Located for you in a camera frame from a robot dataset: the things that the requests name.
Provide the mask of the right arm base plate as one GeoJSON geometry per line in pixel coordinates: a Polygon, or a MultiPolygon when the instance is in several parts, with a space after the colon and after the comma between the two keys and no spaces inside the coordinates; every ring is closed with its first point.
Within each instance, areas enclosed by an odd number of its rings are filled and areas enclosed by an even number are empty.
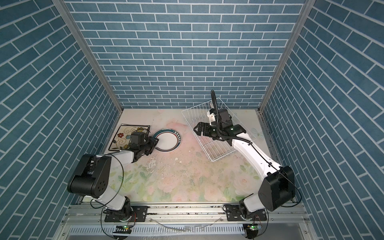
{"type": "Polygon", "coordinates": [[[243,205],[231,205],[231,204],[223,205],[222,209],[226,214],[227,221],[229,222],[239,222],[239,221],[262,222],[267,220],[267,214],[265,210],[257,210],[251,213],[243,205]]]}

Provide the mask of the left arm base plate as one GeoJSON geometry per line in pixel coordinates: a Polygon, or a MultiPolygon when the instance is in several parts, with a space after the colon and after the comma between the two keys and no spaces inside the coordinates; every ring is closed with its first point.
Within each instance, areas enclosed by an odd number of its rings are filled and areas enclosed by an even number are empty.
{"type": "Polygon", "coordinates": [[[119,222],[139,222],[143,223],[146,220],[148,213],[148,206],[130,206],[123,207],[122,210],[104,210],[105,222],[119,223],[119,222]]]}

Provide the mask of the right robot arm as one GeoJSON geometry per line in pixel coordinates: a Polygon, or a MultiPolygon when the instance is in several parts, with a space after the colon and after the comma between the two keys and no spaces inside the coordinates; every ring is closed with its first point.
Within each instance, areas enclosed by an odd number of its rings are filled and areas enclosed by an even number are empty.
{"type": "Polygon", "coordinates": [[[241,125],[198,123],[194,127],[198,136],[228,142],[241,153],[263,180],[251,195],[240,200],[239,209],[248,220],[259,210],[274,211],[296,196],[294,172],[289,166],[282,167],[253,143],[241,125]]]}

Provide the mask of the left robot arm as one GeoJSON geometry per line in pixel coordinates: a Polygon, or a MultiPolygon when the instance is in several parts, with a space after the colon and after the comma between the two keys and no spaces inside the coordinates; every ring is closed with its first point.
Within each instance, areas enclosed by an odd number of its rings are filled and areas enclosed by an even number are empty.
{"type": "Polygon", "coordinates": [[[152,154],[159,139],[142,133],[131,137],[127,150],[106,155],[85,154],[81,157],[67,185],[69,193],[92,197],[108,210],[129,211],[129,200],[109,186],[110,170],[119,167],[124,173],[124,165],[135,163],[142,156],[152,154]]]}

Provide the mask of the round plate red rim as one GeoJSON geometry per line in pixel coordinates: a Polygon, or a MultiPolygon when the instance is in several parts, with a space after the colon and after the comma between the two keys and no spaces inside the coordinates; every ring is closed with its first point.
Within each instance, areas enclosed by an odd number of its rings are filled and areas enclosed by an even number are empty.
{"type": "Polygon", "coordinates": [[[161,129],[153,137],[159,140],[155,149],[162,153],[176,150],[182,142],[181,134],[173,129],[161,129]]]}

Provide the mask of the floral black square plate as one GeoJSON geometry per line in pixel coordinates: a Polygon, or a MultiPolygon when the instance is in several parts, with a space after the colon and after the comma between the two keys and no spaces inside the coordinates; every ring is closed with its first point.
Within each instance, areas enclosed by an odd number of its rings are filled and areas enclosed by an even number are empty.
{"type": "Polygon", "coordinates": [[[150,126],[121,124],[116,131],[108,150],[112,152],[128,150],[131,143],[131,135],[134,132],[145,133],[148,136],[150,126]]]}

